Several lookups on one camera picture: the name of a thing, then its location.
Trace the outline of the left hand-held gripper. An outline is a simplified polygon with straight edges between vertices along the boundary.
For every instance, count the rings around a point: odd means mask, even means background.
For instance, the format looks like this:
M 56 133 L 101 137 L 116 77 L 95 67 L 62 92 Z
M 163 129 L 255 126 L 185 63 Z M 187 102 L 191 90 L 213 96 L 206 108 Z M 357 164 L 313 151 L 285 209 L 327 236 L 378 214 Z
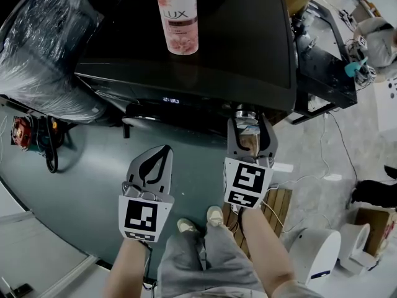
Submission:
M 151 243 L 159 240 L 174 205 L 169 195 L 172 162 L 172 148 L 162 145 L 130 163 L 118 198 L 118 227 L 123 237 Z

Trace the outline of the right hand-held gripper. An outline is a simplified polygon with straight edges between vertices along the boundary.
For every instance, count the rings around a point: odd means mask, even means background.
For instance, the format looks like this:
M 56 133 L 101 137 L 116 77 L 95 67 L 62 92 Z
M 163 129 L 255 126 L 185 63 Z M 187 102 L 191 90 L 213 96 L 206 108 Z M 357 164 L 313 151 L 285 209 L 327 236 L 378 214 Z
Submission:
M 274 170 L 278 140 L 269 120 L 259 117 L 259 157 L 245 156 L 245 148 L 239 139 L 236 121 L 228 120 L 228 155 L 224 163 L 224 201 L 255 209 L 264 200 Z

